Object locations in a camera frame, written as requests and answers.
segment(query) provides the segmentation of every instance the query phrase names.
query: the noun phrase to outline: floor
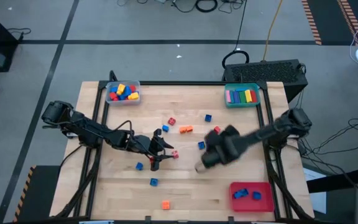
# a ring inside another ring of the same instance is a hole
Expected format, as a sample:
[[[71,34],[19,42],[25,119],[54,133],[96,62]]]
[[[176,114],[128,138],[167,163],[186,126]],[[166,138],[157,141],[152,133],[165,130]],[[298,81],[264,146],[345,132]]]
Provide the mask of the floor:
[[[177,4],[186,10],[192,2],[179,0]],[[241,40],[249,41],[238,47],[249,53],[251,62],[262,59],[278,2],[248,2]],[[81,82],[106,80],[110,70],[120,80],[218,81],[223,74],[221,60],[234,48],[229,40],[238,35],[241,13],[184,14],[170,2],[154,0],[147,4],[130,0],[122,7],[115,0],[0,0],[2,25],[30,27],[32,33],[25,40],[42,40],[20,45],[10,71],[0,73],[0,206],[8,184],[14,189],[12,199],[8,197],[2,205],[7,209],[4,221],[14,216],[29,167],[58,165],[63,159],[67,140],[58,131],[42,129],[37,116],[49,101],[75,105]],[[271,39],[285,41],[273,41],[267,60],[297,58],[307,66],[309,85],[301,106],[313,122],[307,137],[312,147],[346,127],[348,119],[358,118],[358,65],[349,58],[348,46],[314,44],[300,1],[284,0]],[[65,40],[133,41],[64,44]],[[228,63],[242,61],[233,57]],[[321,152],[356,146],[358,131],[350,130]],[[21,152],[24,163],[12,175]],[[358,169],[358,150],[320,158],[348,171]]]

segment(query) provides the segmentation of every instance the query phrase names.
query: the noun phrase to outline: wooden tabletop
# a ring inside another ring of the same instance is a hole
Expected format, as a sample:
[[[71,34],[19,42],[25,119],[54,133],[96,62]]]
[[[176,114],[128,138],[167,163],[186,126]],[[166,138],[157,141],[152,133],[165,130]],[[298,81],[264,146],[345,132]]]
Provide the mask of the wooden tabletop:
[[[97,86],[98,82],[83,82],[76,104],[76,110],[89,118],[92,117]],[[170,126],[169,132],[163,133],[162,137],[175,147],[179,158],[164,160],[160,163],[160,170],[152,172],[144,155],[114,150],[103,144],[91,218],[144,220],[150,215],[152,220],[224,221],[228,216],[233,216],[236,221],[274,220],[272,212],[234,213],[229,206],[231,182],[268,181],[262,143],[250,147],[240,159],[228,166],[217,166],[204,174],[194,170],[194,164],[204,152],[198,149],[197,143],[215,126],[225,128],[232,124],[240,134],[259,128],[256,108],[227,109],[223,90],[224,86],[142,86],[140,105],[110,107],[106,123],[109,128],[113,129],[129,119],[135,134],[149,137],[157,128],[167,124],[170,117],[175,118],[176,124]],[[283,84],[268,83],[268,93],[276,118],[288,109]],[[261,91],[260,96],[264,121],[268,123]],[[104,97],[101,101],[98,122],[103,113]],[[212,122],[204,121],[206,114],[212,115]],[[188,125],[194,127],[193,132],[180,134],[179,127]],[[68,140],[65,155],[77,146],[77,139]],[[57,214],[78,188],[84,154],[85,149],[78,151],[63,166],[50,215]],[[313,217],[299,152],[285,147],[282,161],[289,191]],[[138,162],[144,164],[143,171],[135,169]],[[150,178],[158,179],[158,187],[150,186]],[[278,189],[277,192],[280,213],[285,217],[282,195]],[[83,197],[81,214],[85,214],[87,191]],[[162,210],[163,200],[170,201],[170,210]]]

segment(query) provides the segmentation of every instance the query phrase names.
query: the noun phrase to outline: black aluminum frame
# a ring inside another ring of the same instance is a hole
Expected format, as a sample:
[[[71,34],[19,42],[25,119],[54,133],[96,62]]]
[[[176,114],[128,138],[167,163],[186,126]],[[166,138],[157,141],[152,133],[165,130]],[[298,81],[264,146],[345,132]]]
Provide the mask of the black aluminum frame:
[[[113,72],[110,73],[110,80],[109,81],[99,81],[98,84],[98,92],[96,94],[96,101],[95,101],[95,105],[94,105],[94,109],[93,109],[93,115],[92,115],[92,120],[96,121],[97,117],[98,117],[98,113],[99,113],[99,107],[100,107],[100,101],[102,99],[102,92],[103,90],[106,88],[107,83],[111,82],[111,81],[117,81],[117,78],[115,76],[115,74]],[[201,86],[206,86],[206,85],[226,85],[229,83],[238,83],[238,82],[225,82],[225,81],[141,81],[140,84],[141,85],[201,85]],[[267,85],[265,82],[258,82],[257,83],[264,94],[264,100],[265,100],[265,105],[266,105],[266,110],[267,110],[267,116],[268,116],[268,121],[269,123],[273,122],[273,115],[272,115],[272,108],[270,105],[270,99],[269,99],[269,94],[267,92]],[[258,114],[258,120],[259,120],[259,126],[263,127],[265,125],[264,123],[264,117],[262,114],[262,107],[260,104],[258,104],[256,106],[257,108],[257,114]],[[108,115],[108,109],[109,109],[109,105],[105,102],[104,103],[104,108],[103,108],[103,115],[102,115],[102,124],[106,124],[107,121],[107,115]],[[264,154],[265,154],[265,163],[268,164],[269,162],[271,162],[271,158],[270,158],[270,148],[268,146],[267,141],[263,141],[262,142],[263,148],[264,148]],[[96,149],[96,155],[95,155],[95,160],[94,162],[97,162],[97,173],[99,172],[99,162],[100,160],[96,158],[96,156],[100,156],[101,155],[101,150],[102,150],[102,144]],[[83,183],[86,174],[88,172],[88,166],[90,163],[90,156],[91,156],[91,151],[92,149],[87,148],[86,152],[85,152],[85,157],[84,157],[84,163],[83,163],[83,167],[82,167],[82,171],[81,171],[81,179],[80,179],[80,185]],[[277,162],[277,171],[279,176],[282,178],[285,186],[285,176],[284,176],[284,171],[283,171],[283,166],[282,166],[282,160],[280,157],[280,154],[278,153],[278,151],[275,151],[275,159]],[[93,207],[93,200],[94,200],[94,192],[96,190],[96,181],[97,181],[97,173],[94,176],[93,180],[91,181],[91,187],[89,188],[89,197],[88,197],[88,201],[86,204],[86,213],[85,216],[91,218],[91,214],[92,214],[92,207]],[[276,191],[276,187],[275,187],[275,183],[274,181],[269,177],[268,181],[272,187],[272,193],[273,193],[273,202],[275,205],[275,210],[274,210],[274,217],[275,219],[279,219],[281,218],[280,216],[280,207],[278,206],[278,201],[277,201],[277,191]],[[74,210],[74,217],[78,217],[80,214],[80,210],[81,210],[81,199],[82,197],[80,197],[79,201],[77,202],[76,206],[75,206],[75,210]],[[287,218],[292,218],[292,212],[291,212],[291,208],[287,202],[287,200],[285,198],[284,199],[284,204],[285,204],[285,213],[287,215]],[[145,220],[115,220],[115,223],[180,223],[181,221],[177,220],[177,221],[151,221],[151,217],[150,216],[146,216]],[[192,224],[198,224],[198,223],[215,223],[215,224],[227,224],[227,223],[251,223],[251,222],[235,222],[234,221],[234,217],[228,217],[228,221],[227,222],[216,222],[216,221],[185,221],[184,223],[192,223]]]

